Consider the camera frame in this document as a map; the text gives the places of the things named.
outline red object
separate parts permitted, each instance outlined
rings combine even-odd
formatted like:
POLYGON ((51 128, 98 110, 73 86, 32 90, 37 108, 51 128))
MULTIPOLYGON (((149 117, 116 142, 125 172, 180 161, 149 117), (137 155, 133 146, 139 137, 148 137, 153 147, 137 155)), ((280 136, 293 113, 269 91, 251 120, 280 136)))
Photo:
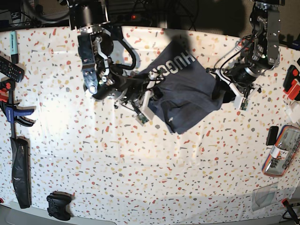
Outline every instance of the red object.
POLYGON ((294 76, 298 76, 298 75, 299 75, 299 71, 296 70, 296 69, 294 69, 293 72, 292 72, 292 74, 293 74, 294 76))
POLYGON ((10 83, 7 83, 7 84, 6 84, 6 88, 7 88, 7 90, 11 89, 11 84, 10 84, 10 83))
POLYGON ((1 95, 1 93, 5 94, 6 92, 7 92, 7 90, 5 90, 5 89, 0 90, 0 101, 1 102, 8 102, 8 97, 1 95))
POLYGON ((281 203, 283 204, 285 201, 287 201, 287 198, 285 198, 284 200, 281 201, 281 203))
POLYGON ((289 89, 289 91, 284 91, 289 99, 295 100, 295 98, 299 95, 300 93, 300 85, 296 80, 292 81, 292 87, 289 89))

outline blue clamp handle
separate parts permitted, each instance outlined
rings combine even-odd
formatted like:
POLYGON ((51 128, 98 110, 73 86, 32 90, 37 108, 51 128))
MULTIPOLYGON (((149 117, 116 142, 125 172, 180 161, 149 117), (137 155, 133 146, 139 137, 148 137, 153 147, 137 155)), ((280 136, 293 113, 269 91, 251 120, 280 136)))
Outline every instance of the blue clamp handle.
POLYGON ((20 110, 20 109, 15 109, 12 107, 6 107, 5 110, 5 114, 7 117, 8 122, 10 123, 14 123, 15 122, 15 117, 18 116, 29 116, 31 114, 33 114, 34 109, 24 109, 24 110, 20 110))

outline red clamp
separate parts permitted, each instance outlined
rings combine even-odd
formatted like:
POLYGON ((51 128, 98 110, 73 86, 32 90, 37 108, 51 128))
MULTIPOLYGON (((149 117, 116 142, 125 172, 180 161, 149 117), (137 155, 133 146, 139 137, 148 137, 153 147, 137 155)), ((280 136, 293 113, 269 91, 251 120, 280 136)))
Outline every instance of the red clamp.
POLYGON ((8 97, 6 95, 1 95, 1 94, 6 94, 8 91, 12 90, 12 84, 10 83, 10 80, 2 81, 0 82, 0 101, 1 102, 8 102, 8 97))
POLYGON ((289 99, 300 100, 300 72, 294 65, 287 70, 283 87, 289 99))
POLYGON ((289 203, 289 201, 286 199, 282 200, 281 203, 284 207, 286 207, 286 210, 290 214, 292 220, 298 225, 300 224, 300 220, 298 219, 297 213, 294 211, 293 206, 289 203))

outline black cable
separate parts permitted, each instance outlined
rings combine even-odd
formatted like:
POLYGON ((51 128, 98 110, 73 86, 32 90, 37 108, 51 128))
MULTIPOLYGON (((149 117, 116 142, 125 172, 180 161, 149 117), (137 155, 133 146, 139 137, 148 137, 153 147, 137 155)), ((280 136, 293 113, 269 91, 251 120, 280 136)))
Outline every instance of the black cable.
POLYGON ((31 7, 30 3, 28 2, 28 0, 23 0, 24 2, 24 5, 28 8, 28 10, 31 12, 31 14, 33 14, 37 19, 39 19, 40 21, 42 22, 45 22, 45 23, 57 23, 57 22, 60 22, 62 20, 65 20, 68 15, 69 15, 69 12, 66 13, 65 15, 61 16, 61 17, 58 17, 58 18, 55 18, 55 19, 49 19, 49 18, 46 18, 42 15, 39 15, 34 8, 31 7))
POLYGON ((293 220, 292 218, 285 217, 287 213, 288 213, 288 210, 285 211, 285 213, 282 215, 282 219, 285 219, 285 220, 293 220))
POLYGON ((217 64, 223 59, 223 58, 225 58, 227 55, 229 55, 238 45, 239 45, 239 43, 240 43, 240 41, 237 41, 236 42, 236 44, 235 44, 235 47, 232 49, 232 50, 230 50, 226 55, 224 55, 222 58, 220 58, 216 63, 215 63, 215 65, 214 65, 214 69, 216 69, 216 67, 217 67, 217 64))
POLYGON ((144 79, 142 77, 130 77, 130 76, 123 76, 123 75, 120 75, 120 74, 117 74, 116 72, 114 72, 113 69, 110 69, 110 72, 116 76, 119 76, 119 77, 122 77, 122 78, 125 78, 125 79, 128 79, 128 80, 136 80, 136 81, 141 81, 141 80, 147 80, 147 79, 144 79))
POLYGON ((198 16, 199 16, 199 10, 200 10, 200 3, 199 3, 199 1, 200 1, 200 0, 196 0, 196 1, 197 1, 197 12, 196 12, 196 16, 194 17, 193 23, 192 23, 191 27, 190 27, 188 30, 191 30, 192 27, 194 27, 194 29, 195 29, 195 31, 196 31, 196 28, 195 28, 195 22, 196 22, 196 20, 197 20, 197 18, 198 18, 198 16))
POLYGON ((228 63, 231 59, 233 59, 236 55, 238 55, 239 53, 241 53, 243 50, 245 50, 251 43, 252 43, 252 39, 253 38, 251 38, 250 40, 249 40, 249 42, 242 48, 242 49, 240 49, 237 53, 235 53, 232 57, 230 57, 229 59, 227 59, 224 63, 223 63, 223 65, 220 67, 220 72, 221 72, 221 70, 222 70, 222 68, 223 68, 223 66, 226 64, 226 63, 228 63))
POLYGON ((165 4, 164 4, 164 8, 163 8, 163 9, 165 9, 165 8, 167 7, 167 4, 168 4, 168 3, 169 3, 169 5, 170 5, 170 2, 172 2, 172 0, 169 0, 169 1, 165 0, 165 4))
POLYGON ((135 8, 136 8, 138 2, 139 2, 139 0, 135 0, 135 5, 132 8, 130 17, 132 17, 133 13, 135 12, 135 8))
POLYGON ((165 82, 165 76, 163 75, 160 75, 158 76, 155 80, 150 80, 150 81, 160 81, 159 83, 156 83, 152 88, 146 88, 145 90, 142 90, 142 95, 146 92, 146 91, 149 91, 149 90, 153 90, 154 88, 157 88, 159 87, 163 82, 165 82))
POLYGON ((21 23, 30 23, 30 21, 24 21, 24 22, 13 22, 13 23, 9 23, 9 25, 21 24, 21 23))
POLYGON ((127 65, 123 65, 123 64, 116 64, 116 65, 118 67, 122 68, 122 69, 125 69, 125 70, 134 70, 134 68, 136 66, 136 56, 135 56, 134 52, 132 51, 132 49, 125 43, 125 41, 123 41, 121 38, 119 38, 119 36, 117 34, 115 34, 112 29, 110 29, 107 26, 103 26, 103 28, 106 29, 107 31, 109 31, 111 34, 114 35, 114 37, 128 51, 128 53, 130 54, 130 56, 132 58, 132 64, 131 64, 131 66, 127 66, 127 65))
POLYGON ((127 108, 127 109, 129 109, 129 110, 131 110, 131 111, 133 111, 133 112, 135 112, 133 109, 130 109, 130 108, 128 108, 127 106, 125 106, 125 105, 123 105, 124 103, 122 103, 121 104, 121 106, 123 106, 123 107, 125 107, 125 108, 127 108))
POLYGON ((194 27, 194 30, 197 31, 196 27, 195 27, 195 23, 193 23, 193 21, 191 19, 192 17, 194 17, 194 15, 184 5, 182 5, 182 3, 180 1, 179 1, 179 4, 184 9, 184 11, 186 11, 186 13, 189 14, 189 19, 190 19, 190 21, 192 23, 192 27, 194 27))
POLYGON ((2 14, 2 13, 7 13, 7 12, 10 12, 9 10, 7 10, 7 11, 4 11, 4 12, 0 12, 0 14, 2 14))
POLYGON ((249 35, 247 35, 247 36, 242 37, 242 40, 248 39, 248 38, 250 38, 250 37, 252 37, 252 34, 249 34, 249 35))
MULTIPOLYGON (((218 74, 217 73, 215 73, 215 72, 212 72, 212 71, 210 71, 210 73, 211 74, 214 74, 216 77, 218 77, 219 78, 219 76, 218 76, 218 74)), ((230 83, 236 83, 236 84, 239 84, 241 87, 243 87, 243 88, 247 88, 249 85, 247 85, 246 83, 243 83, 243 82, 236 82, 235 81, 235 79, 234 79, 234 77, 232 76, 232 75, 229 75, 229 76, 231 76, 232 77, 232 79, 233 79, 233 82, 232 81, 230 81, 230 83)))
POLYGON ((32 20, 32 18, 30 16, 28 16, 27 14, 25 14, 24 12, 21 12, 24 16, 28 17, 29 19, 32 20))
POLYGON ((159 11, 160 8, 159 8, 159 1, 158 0, 155 0, 155 5, 156 5, 157 10, 159 11))

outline black electronics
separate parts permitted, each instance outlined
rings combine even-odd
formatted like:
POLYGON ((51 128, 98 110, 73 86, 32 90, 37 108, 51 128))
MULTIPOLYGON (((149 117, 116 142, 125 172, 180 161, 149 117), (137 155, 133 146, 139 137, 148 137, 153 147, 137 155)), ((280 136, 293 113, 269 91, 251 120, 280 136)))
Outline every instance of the black electronics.
POLYGON ((278 131, 279 131, 279 127, 277 126, 270 127, 269 134, 267 137, 267 143, 266 143, 267 146, 274 145, 276 143, 278 131))
POLYGON ((156 10, 152 1, 108 1, 109 20, 116 26, 160 27, 166 13, 156 10))
POLYGON ((49 216, 62 221, 71 219, 71 215, 66 211, 66 206, 72 201, 71 196, 51 193, 47 196, 47 201, 49 202, 49 208, 47 208, 49 216))
POLYGON ((0 72, 16 82, 24 77, 24 70, 0 56, 0 72))

